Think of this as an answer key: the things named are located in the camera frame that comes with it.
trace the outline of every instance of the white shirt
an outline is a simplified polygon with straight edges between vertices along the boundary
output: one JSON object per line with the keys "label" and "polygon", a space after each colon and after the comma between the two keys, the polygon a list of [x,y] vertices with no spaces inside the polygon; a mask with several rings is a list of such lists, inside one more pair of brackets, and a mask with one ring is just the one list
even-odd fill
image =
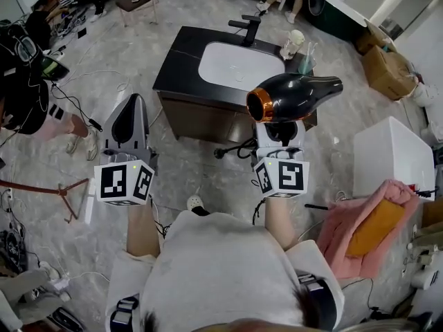
{"label": "white shirt", "polygon": [[191,332],[242,318],[301,325],[295,267],[335,281],[340,290],[313,241],[284,252],[263,227],[223,213],[182,212],[157,259],[126,252],[116,257],[107,331],[118,301],[129,296],[140,301],[134,332],[148,313],[155,314],[159,332]]}

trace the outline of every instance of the tile floor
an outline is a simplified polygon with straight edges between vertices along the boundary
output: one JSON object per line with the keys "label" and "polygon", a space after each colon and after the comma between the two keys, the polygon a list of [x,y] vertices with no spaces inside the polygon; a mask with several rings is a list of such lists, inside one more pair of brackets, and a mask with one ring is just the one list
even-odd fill
{"label": "tile floor", "polygon": [[[129,26],[123,27],[120,13],[111,1],[109,14],[95,24],[87,22],[87,34],[82,39],[72,37],[58,41],[67,43],[62,60],[75,75],[93,71],[118,71],[96,73],[72,79],[62,88],[81,100],[82,108],[98,122],[103,123],[115,104],[131,91],[140,93],[147,103],[147,112],[153,120],[161,105],[152,85],[169,47],[180,27],[198,26],[235,32],[228,20],[239,19],[241,14],[255,12],[258,0],[160,0],[159,25],[151,24],[152,9],[133,12]],[[355,133],[394,116],[418,132],[424,126],[423,115],[410,102],[391,102],[367,85],[360,56],[352,45],[323,33],[303,18],[296,25],[286,22],[282,12],[272,7],[263,18],[257,34],[274,44],[281,44],[285,33],[292,28],[301,30],[306,40],[317,42],[315,58],[317,75],[336,75],[344,84],[343,94],[323,104],[318,109],[318,126],[307,132],[306,159],[311,162],[309,193],[293,202],[293,224],[299,233],[321,220],[325,213],[306,210],[304,203],[324,204],[333,201],[339,190],[352,193],[352,139]],[[131,85],[119,91],[129,78]],[[71,104],[60,101],[63,107],[74,112]],[[2,131],[1,138],[6,137]],[[198,193],[209,210],[232,213],[251,221],[260,194],[251,185],[254,178],[249,162],[235,155],[216,160],[217,147],[209,142],[182,138],[174,139],[162,113],[151,128],[152,146],[160,153],[159,175],[155,180],[153,196],[159,207],[159,218],[170,224],[181,210],[186,199]],[[66,138],[54,139],[46,144],[32,138],[15,136],[0,150],[7,162],[1,170],[2,178],[29,185],[57,187],[69,185],[79,179],[91,177],[97,161],[87,163],[84,147],[79,145],[72,156],[64,152]],[[59,198],[47,194],[15,191],[16,215],[28,229],[28,249],[40,259],[61,266],[70,277],[72,301],[67,304],[90,331],[104,331],[104,309],[108,283],[99,275],[85,274],[96,271],[110,276],[116,252],[125,247],[127,219],[125,210],[95,203],[90,224],[84,220],[86,189],[77,189],[70,195],[80,219],[67,224],[67,211]],[[412,221],[397,238],[386,257],[386,265],[374,282],[371,306],[390,310],[408,292],[412,266],[405,278],[401,269],[406,256]],[[7,217],[1,217],[6,223]],[[307,238],[315,238],[318,228]],[[36,264],[30,256],[31,266]],[[370,282],[365,281],[345,290],[346,305],[342,326],[349,326],[368,316],[366,304]]]}

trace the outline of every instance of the white box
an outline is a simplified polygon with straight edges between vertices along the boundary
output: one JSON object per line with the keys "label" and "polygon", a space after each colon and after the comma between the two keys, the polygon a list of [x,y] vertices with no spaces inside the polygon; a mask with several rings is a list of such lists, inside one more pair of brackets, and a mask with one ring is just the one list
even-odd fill
{"label": "white box", "polygon": [[95,166],[96,196],[111,205],[144,205],[154,170],[142,160]]}
{"label": "white box", "polygon": [[435,189],[432,149],[394,117],[355,135],[354,197],[370,196],[387,179]]}
{"label": "white box", "polygon": [[263,197],[291,198],[307,192],[309,163],[263,158],[255,167]]}

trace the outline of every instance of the sneaker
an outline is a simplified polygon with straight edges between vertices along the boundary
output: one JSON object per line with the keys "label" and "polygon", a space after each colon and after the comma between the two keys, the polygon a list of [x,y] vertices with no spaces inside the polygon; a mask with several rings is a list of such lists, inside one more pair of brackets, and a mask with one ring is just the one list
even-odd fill
{"label": "sneaker", "polygon": [[52,267],[48,262],[41,261],[39,267],[46,272],[51,281],[60,279],[60,273],[58,273],[58,270]]}
{"label": "sneaker", "polygon": [[296,16],[295,16],[295,14],[293,14],[291,11],[286,11],[286,12],[284,13],[284,15],[286,16],[286,19],[288,20],[288,22],[289,22],[290,24],[295,24],[295,22],[296,22]]}
{"label": "sneaker", "polygon": [[69,136],[69,140],[68,143],[66,144],[66,153],[67,154],[73,154],[75,149],[77,149],[77,145],[80,142],[81,137],[79,136],[75,136],[73,134],[71,134]]}
{"label": "sneaker", "polygon": [[259,3],[257,3],[257,5],[255,5],[255,7],[259,10],[259,11],[266,11],[266,13],[268,12],[268,9],[269,9],[269,6],[271,6],[271,5],[269,5],[268,3],[266,3],[266,2],[259,2]]}
{"label": "sneaker", "polygon": [[107,14],[107,11],[103,10],[103,12],[101,14],[92,16],[89,21],[93,24],[95,21],[97,21],[102,16],[105,16],[106,14]]}
{"label": "sneaker", "polygon": [[189,211],[192,211],[192,209],[194,209],[196,207],[202,207],[203,209],[205,208],[203,205],[203,201],[201,200],[201,198],[199,196],[197,196],[197,195],[190,196],[188,198],[188,201],[186,202],[186,208]]}
{"label": "sneaker", "polygon": [[66,292],[66,291],[62,291],[58,297],[60,298],[60,300],[62,300],[63,302],[68,302],[69,300],[71,300],[71,296]]}
{"label": "sneaker", "polygon": [[98,153],[98,135],[96,130],[89,130],[88,136],[84,139],[86,145],[86,159],[92,161]]}

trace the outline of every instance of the black faucet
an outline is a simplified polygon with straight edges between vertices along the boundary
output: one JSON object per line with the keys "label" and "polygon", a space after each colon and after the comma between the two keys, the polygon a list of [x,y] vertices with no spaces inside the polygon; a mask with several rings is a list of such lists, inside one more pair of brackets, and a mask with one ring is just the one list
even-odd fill
{"label": "black faucet", "polygon": [[243,39],[242,45],[249,47],[254,43],[255,35],[257,34],[258,26],[260,25],[260,22],[262,22],[262,19],[256,16],[248,15],[242,15],[242,19],[249,21],[249,23],[230,20],[228,25],[231,27],[248,30],[245,38]]}

